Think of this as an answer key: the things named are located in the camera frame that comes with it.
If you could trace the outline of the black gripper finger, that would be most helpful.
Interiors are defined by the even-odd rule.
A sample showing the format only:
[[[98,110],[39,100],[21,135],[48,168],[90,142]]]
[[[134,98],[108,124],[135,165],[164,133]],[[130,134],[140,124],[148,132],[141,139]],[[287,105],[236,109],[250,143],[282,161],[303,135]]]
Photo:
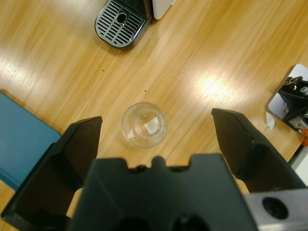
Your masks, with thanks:
[[[102,122],[96,116],[72,123],[31,170],[1,218],[20,231],[64,231],[74,194],[97,157]]]
[[[303,189],[305,183],[248,118],[236,111],[214,108],[219,148],[232,174],[251,193]]]

